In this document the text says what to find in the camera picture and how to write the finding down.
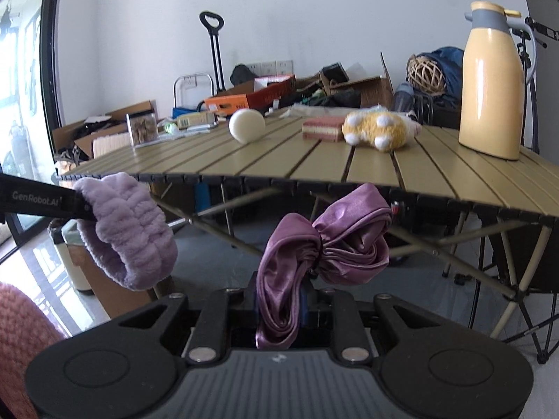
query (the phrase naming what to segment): metal screw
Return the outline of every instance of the metal screw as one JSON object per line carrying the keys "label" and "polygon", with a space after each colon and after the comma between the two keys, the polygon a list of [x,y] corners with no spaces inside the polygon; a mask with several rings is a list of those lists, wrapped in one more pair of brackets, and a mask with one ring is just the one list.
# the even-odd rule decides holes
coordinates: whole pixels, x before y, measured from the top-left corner
{"label": "metal screw", "polygon": [[210,362],[217,357],[215,349],[208,346],[199,346],[188,352],[188,357],[196,362]]}
{"label": "metal screw", "polygon": [[342,358],[349,362],[361,362],[369,357],[369,352],[365,348],[352,346],[342,351]]}

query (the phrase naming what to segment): folding camping table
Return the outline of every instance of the folding camping table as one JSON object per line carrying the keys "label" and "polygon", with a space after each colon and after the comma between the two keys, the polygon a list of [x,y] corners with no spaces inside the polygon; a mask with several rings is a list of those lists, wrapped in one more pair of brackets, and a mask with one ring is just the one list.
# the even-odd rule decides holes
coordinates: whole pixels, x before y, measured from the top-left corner
{"label": "folding camping table", "polygon": [[[392,256],[425,251],[461,273],[472,276],[510,300],[491,333],[498,337],[523,298],[538,267],[554,227],[559,227],[559,167],[522,148],[519,161],[505,161],[479,154],[458,144],[458,132],[424,127],[416,141],[393,153],[345,143],[304,140],[301,118],[268,118],[258,141],[242,145],[228,132],[226,123],[211,133],[158,145],[121,148],[68,172],[64,179],[103,177],[126,172],[142,182],[206,182],[222,186],[222,204],[197,214],[160,205],[187,222],[255,255],[261,250],[201,219],[284,192],[312,193],[325,201],[342,196],[362,183],[373,183],[390,201],[460,212],[457,233],[439,240],[412,235],[392,226],[390,232],[410,245],[391,249]],[[253,190],[227,200],[225,185],[244,184]],[[497,216],[498,223],[469,232],[462,227],[469,212]],[[507,231],[539,225],[541,231],[530,262],[517,282]],[[488,235],[501,234],[507,255],[511,286],[504,285],[454,255],[456,245]]]}

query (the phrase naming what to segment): white round object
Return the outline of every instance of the white round object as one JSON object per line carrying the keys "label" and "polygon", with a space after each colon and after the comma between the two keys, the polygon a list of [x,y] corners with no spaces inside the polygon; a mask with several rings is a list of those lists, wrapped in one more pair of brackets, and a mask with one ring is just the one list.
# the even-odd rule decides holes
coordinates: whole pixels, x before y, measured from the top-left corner
{"label": "white round object", "polygon": [[249,144],[264,134],[266,122],[259,111],[237,110],[229,120],[229,132],[235,140]]}

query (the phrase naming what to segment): gray ridged panel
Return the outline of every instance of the gray ridged panel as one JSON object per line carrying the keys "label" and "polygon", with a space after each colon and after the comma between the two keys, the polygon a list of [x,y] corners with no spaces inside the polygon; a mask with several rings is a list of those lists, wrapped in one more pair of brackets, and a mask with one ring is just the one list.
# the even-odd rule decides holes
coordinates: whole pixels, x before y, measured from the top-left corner
{"label": "gray ridged panel", "polygon": [[325,350],[233,351],[221,365],[190,371],[147,419],[409,419],[365,369]]}

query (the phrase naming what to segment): glass door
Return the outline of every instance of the glass door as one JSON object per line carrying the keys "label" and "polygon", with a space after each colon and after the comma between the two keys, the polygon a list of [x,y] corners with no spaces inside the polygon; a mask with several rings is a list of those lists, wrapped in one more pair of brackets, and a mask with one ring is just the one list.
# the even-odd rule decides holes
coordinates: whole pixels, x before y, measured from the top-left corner
{"label": "glass door", "polygon": [[[0,0],[0,166],[9,175],[52,183],[39,67],[42,1]],[[0,225],[0,242],[8,233],[11,238],[0,245],[0,258],[4,244],[20,246],[48,223],[25,214],[7,215],[6,221]]]}

